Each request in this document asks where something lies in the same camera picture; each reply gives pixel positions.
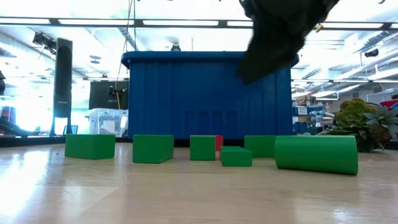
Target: clear plastic container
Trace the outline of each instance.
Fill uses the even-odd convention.
[[[90,134],[114,134],[123,137],[128,127],[128,110],[95,108],[90,113]]]

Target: green block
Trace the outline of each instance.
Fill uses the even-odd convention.
[[[113,134],[67,134],[65,157],[112,159],[115,142]]]
[[[192,161],[215,161],[216,136],[190,136],[190,159]]]
[[[174,136],[136,134],[133,137],[132,161],[134,163],[160,164],[173,159]]]
[[[245,136],[244,148],[253,158],[274,158],[276,136]]]
[[[223,166],[252,166],[251,151],[239,146],[223,146],[221,147],[221,164]]]

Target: ceiling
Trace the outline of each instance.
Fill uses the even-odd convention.
[[[341,0],[327,21],[397,22],[398,1],[386,0],[378,4],[379,1]],[[0,17],[126,19],[128,4],[128,0],[102,1],[101,4],[94,0],[2,0]],[[134,4],[130,19],[248,20],[238,0],[140,0]],[[121,54],[126,50],[125,28],[2,26],[0,23],[0,49],[8,53],[0,56],[0,69],[12,85],[20,85],[20,77],[37,83],[45,82],[44,77],[53,75],[54,57],[47,49],[32,43],[35,32],[42,32],[52,39],[61,37],[73,41],[74,77],[128,77],[125,68],[119,72]],[[179,43],[181,49],[187,51],[244,51],[251,34],[251,29],[131,28],[127,50],[134,50],[136,45],[136,50],[169,51],[172,44]],[[361,79],[377,74],[393,79],[396,74],[393,71],[398,68],[397,40],[398,35],[393,31],[312,32],[299,52],[300,63],[292,69],[292,78]],[[364,57],[363,53],[374,49],[379,50],[377,57]],[[99,63],[91,63],[90,55],[100,57]],[[323,82],[293,82],[292,86],[294,93],[336,88]]]

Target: blue plastic container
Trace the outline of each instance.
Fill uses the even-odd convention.
[[[237,76],[243,52],[127,52],[129,137],[135,134],[292,134],[290,68],[251,85]]]

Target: red block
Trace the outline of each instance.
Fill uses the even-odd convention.
[[[220,151],[222,146],[224,146],[224,137],[216,135],[216,152]]]

